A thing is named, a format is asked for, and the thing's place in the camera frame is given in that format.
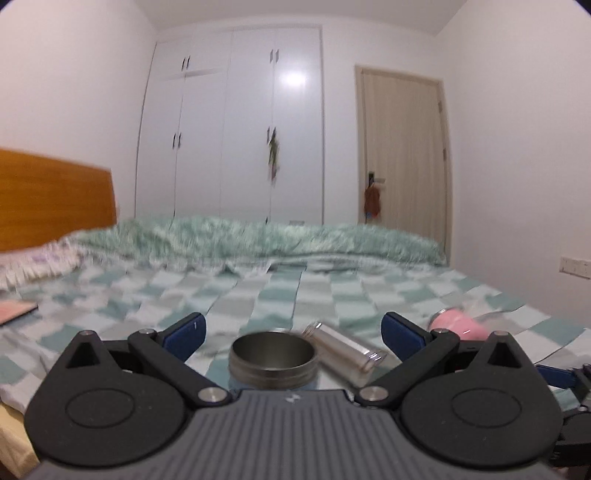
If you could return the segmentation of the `silver steel bottle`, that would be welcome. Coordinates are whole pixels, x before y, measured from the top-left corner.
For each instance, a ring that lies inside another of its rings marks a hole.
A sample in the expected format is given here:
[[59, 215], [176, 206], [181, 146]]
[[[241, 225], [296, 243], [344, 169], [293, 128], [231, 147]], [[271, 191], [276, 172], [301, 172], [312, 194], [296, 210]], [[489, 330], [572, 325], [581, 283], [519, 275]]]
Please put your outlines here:
[[315, 346], [322, 365], [356, 388], [368, 385], [394, 365], [385, 350], [328, 322], [312, 322], [303, 336]]

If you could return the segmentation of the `fluffy green blanket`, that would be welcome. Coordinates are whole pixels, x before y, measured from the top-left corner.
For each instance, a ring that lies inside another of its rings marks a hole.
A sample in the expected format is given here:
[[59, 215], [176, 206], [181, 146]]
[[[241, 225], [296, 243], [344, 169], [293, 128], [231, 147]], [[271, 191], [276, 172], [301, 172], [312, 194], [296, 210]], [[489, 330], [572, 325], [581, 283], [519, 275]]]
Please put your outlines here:
[[65, 240], [96, 254], [159, 264], [219, 264], [311, 256], [355, 256], [445, 266], [432, 239], [372, 225], [284, 225], [218, 217], [132, 219], [80, 230]]

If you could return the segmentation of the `beige door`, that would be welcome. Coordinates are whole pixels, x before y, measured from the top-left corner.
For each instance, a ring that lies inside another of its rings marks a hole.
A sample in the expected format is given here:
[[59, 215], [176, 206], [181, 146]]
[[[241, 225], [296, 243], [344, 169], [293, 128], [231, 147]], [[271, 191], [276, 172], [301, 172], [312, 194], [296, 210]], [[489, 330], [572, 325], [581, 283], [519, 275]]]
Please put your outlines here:
[[[444, 83], [418, 74], [355, 67], [358, 222], [432, 239], [451, 256], [453, 180]], [[363, 194], [381, 191], [381, 215], [367, 221]]]

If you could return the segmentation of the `floral pillow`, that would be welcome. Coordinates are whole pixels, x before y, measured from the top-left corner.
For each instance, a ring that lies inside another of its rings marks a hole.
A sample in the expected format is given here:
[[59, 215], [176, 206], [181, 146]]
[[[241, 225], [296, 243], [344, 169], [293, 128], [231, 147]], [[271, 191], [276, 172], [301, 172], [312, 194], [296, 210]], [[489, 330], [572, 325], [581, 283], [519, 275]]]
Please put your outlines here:
[[72, 273], [83, 263], [86, 251], [68, 240], [1, 254], [1, 291]]

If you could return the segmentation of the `white wardrobe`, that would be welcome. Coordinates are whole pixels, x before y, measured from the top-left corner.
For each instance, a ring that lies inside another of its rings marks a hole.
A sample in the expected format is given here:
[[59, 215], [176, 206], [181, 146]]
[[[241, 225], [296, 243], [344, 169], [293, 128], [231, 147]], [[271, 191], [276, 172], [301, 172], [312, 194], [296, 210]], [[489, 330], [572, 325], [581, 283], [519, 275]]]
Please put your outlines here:
[[[270, 182], [270, 132], [279, 172]], [[317, 27], [200, 31], [154, 50], [136, 166], [137, 216], [324, 220]]]

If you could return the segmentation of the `checkered green white bedsheet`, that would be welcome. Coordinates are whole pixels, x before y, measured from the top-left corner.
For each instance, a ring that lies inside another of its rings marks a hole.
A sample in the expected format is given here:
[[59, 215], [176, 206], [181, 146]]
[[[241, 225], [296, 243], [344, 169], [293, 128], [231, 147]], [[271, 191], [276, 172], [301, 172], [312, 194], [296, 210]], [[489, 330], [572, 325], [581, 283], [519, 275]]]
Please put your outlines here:
[[426, 326], [449, 307], [463, 307], [494, 330], [515, 336], [535, 363], [579, 367], [590, 360], [587, 328], [549, 316], [445, 267], [332, 258], [273, 262], [240, 272], [156, 269], [129, 262], [85, 262], [74, 272], [14, 290], [35, 310], [1, 330], [1, 399], [24, 411], [56, 358], [82, 330], [119, 340], [162, 330], [198, 312], [207, 338], [189, 365], [228, 382], [228, 349], [236, 337], [266, 330], [301, 331], [328, 321], [379, 344], [384, 314]]

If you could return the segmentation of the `wooden headboard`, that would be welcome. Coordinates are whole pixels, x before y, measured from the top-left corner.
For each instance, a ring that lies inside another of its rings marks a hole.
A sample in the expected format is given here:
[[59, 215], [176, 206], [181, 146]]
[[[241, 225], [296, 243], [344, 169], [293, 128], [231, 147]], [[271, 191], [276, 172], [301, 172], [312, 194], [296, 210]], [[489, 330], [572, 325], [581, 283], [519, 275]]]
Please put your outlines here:
[[110, 227], [117, 219], [110, 171], [6, 149], [0, 208], [3, 252]]

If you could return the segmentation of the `pink cup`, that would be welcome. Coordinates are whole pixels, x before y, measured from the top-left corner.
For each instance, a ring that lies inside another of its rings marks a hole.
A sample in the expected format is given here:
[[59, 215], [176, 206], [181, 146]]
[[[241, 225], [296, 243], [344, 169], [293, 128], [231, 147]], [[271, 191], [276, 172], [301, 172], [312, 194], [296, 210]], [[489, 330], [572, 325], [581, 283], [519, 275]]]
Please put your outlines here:
[[447, 329], [457, 334], [461, 340], [484, 341], [489, 331], [477, 320], [459, 308], [449, 308], [436, 313], [430, 320], [428, 330]]

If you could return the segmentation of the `wall socket panel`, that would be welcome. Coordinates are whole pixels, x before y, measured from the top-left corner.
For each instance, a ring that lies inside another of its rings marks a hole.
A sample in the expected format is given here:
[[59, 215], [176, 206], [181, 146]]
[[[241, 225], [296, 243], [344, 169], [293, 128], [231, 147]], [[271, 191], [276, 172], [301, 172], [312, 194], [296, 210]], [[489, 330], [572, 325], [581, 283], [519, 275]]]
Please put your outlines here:
[[591, 279], [591, 262], [589, 260], [561, 257], [559, 272], [583, 279]]

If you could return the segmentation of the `red book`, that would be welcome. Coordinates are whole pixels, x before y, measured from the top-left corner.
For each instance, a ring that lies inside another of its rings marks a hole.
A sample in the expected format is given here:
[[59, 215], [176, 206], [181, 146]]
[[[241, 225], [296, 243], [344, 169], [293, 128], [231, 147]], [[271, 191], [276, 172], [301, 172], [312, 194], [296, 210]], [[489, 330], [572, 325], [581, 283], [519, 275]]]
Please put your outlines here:
[[4, 326], [18, 318], [27, 315], [38, 308], [34, 302], [1, 300], [0, 301], [0, 326]]

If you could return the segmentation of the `steel cup with blue body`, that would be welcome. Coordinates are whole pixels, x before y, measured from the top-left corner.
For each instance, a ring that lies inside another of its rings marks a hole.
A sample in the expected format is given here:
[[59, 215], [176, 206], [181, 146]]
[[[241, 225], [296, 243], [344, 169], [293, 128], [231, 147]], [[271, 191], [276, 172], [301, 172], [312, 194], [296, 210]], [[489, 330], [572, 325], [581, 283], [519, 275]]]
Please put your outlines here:
[[318, 353], [307, 339], [289, 331], [243, 335], [230, 346], [232, 390], [310, 390], [318, 383]]

